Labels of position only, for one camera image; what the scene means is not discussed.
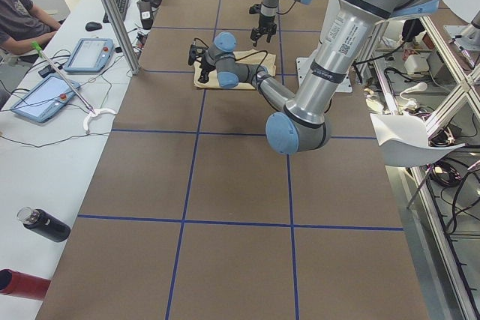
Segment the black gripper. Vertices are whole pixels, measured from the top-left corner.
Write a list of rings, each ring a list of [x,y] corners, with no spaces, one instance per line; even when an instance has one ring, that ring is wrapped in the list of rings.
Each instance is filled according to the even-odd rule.
[[[266,35],[266,41],[268,43],[271,42],[272,38],[276,35],[277,31],[277,24],[275,23],[275,16],[277,13],[276,7],[268,7],[265,6],[263,3],[254,4],[249,9],[249,14],[259,15],[259,22],[256,28],[253,28],[250,36],[252,40],[252,44],[254,47],[258,44],[258,37],[262,37]]]
[[[207,83],[209,81],[210,64],[204,58],[208,49],[207,46],[191,44],[190,49],[188,50],[188,65],[193,66],[195,62],[200,63],[201,71],[198,78],[198,82],[200,83]]]

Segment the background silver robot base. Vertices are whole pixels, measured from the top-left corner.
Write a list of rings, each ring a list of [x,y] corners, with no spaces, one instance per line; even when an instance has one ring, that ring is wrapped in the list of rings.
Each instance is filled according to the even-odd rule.
[[[468,25],[444,25],[445,32],[453,43],[467,66],[473,70],[479,63],[479,13]]]

